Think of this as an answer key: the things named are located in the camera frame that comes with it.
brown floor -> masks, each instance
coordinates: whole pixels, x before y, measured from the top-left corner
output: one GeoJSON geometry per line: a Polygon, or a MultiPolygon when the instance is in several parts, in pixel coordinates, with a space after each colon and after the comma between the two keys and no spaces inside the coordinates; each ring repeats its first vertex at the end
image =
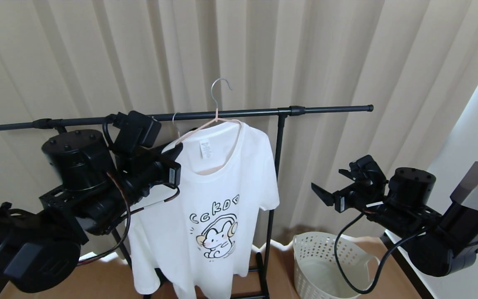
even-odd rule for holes
{"type": "MultiPolygon", "coordinates": [[[[387,250],[379,238],[351,239],[361,248],[376,257],[381,257],[387,250]]],[[[294,290],[293,267],[294,257],[292,248],[279,250],[271,247],[271,257],[268,270],[268,286],[271,298],[299,299],[294,290]]],[[[377,266],[370,267],[375,273],[377,266]]],[[[256,272],[247,277],[235,277],[232,292],[234,294],[255,294],[259,291],[259,280],[256,272]]],[[[108,262],[95,262],[78,267],[64,282],[44,292],[25,294],[18,291],[12,284],[8,284],[0,294],[0,299],[140,299],[133,286],[132,273],[120,259],[108,262]]],[[[165,284],[152,295],[153,299],[176,299],[171,284],[165,284]]],[[[385,263],[381,278],[376,289],[359,298],[363,299],[420,299],[396,261],[390,257],[385,263]]]]}

cartoon character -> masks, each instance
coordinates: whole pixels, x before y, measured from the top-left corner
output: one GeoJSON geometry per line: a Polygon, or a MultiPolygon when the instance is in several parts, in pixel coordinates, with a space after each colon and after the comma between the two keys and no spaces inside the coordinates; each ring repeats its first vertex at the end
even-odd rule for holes
{"type": "Polygon", "coordinates": [[[235,241],[231,238],[237,230],[237,217],[235,214],[221,215],[215,221],[210,223],[197,236],[197,243],[208,249],[204,256],[208,259],[218,259],[220,257],[228,257],[235,249],[235,241]]]}

curtain fold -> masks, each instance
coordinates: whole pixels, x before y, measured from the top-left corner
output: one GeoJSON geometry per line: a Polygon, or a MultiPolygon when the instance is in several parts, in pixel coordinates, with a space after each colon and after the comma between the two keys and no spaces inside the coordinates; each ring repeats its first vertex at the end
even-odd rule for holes
{"type": "MultiPolygon", "coordinates": [[[[0,1],[0,124],[214,110],[221,76],[233,87],[216,88],[221,110],[375,106],[286,121],[273,239],[336,233],[356,212],[325,207],[311,182],[345,187],[337,170],[368,153],[387,176],[430,165],[478,84],[478,0],[0,1]]],[[[242,120],[274,149],[276,118],[242,120]]],[[[164,125],[158,142],[175,132],[164,125]]],[[[41,209],[59,184],[40,151],[54,134],[0,132],[0,203],[41,209]]],[[[347,233],[381,231],[362,220],[347,233]]]]}

clothing rack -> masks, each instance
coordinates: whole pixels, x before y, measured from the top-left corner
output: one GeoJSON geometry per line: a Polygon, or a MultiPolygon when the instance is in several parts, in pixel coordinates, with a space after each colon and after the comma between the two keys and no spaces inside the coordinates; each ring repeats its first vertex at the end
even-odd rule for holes
{"type": "MultiPolygon", "coordinates": [[[[270,109],[250,109],[250,110],[228,110],[220,111],[219,116],[222,118],[239,118],[239,117],[266,117],[266,116],[278,116],[278,131],[276,135],[276,154],[274,157],[274,165],[276,169],[276,178],[279,174],[279,161],[281,157],[281,146],[283,144],[283,129],[285,127],[285,119],[287,117],[294,117],[303,114],[311,113],[334,113],[334,112],[358,112],[358,111],[373,111],[373,105],[365,106],[337,106],[337,107],[315,107],[307,108],[303,106],[290,106],[287,108],[270,108],[270,109]]],[[[190,113],[176,113],[176,114],[156,114],[149,115],[157,121],[172,121],[174,120],[196,120],[196,119],[212,119],[215,117],[214,111],[208,112],[190,112],[190,113]]],[[[78,119],[40,119],[33,121],[32,123],[14,123],[9,125],[0,125],[0,131],[4,130],[18,130],[18,129],[56,129],[59,133],[66,132],[65,127],[73,125],[100,125],[104,121],[104,117],[96,118],[78,118],[78,119]]],[[[269,211],[268,228],[267,228],[267,243],[265,246],[264,258],[261,253],[256,254],[256,267],[249,269],[249,272],[259,273],[259,284],[261,291],[258,295],[248,295],[232,297],[232,299],[269,299],[269,291],[267,285],[267,270],[269,253],[271,252],[271,237],[272,228],[274,222],[274,210],[269,211]]],[[[116,242],[121,240],[121,236],[117,229],[112,231],[112,235],[116,242]]],[[[129,252],[124,244],[121,243],[119,247],[121,253],[127,260],[127,263],[132,267],[132,260],[129,252]]],[[[161,271],[158,271],[161,280],[163,275],[161,271]]],[[[144,295],[144,299],[151,298],[151,295],[144,295]]]]}

perforated basket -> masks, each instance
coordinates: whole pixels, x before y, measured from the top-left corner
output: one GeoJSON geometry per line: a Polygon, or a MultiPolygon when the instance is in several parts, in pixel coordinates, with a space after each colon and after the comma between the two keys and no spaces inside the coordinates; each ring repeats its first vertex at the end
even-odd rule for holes
{"type": "MultiPolygon", "coordinates": [[[[294,236],[294,287],[301,299],[353,299],[360,294],[344,281],[334,258],[336,236],[330,233],[302,233],[294,236]]],[[[337,253],[348,280],[358,289],[372,284],[368,262],[377,257],[340,238],[337,253]]]]}

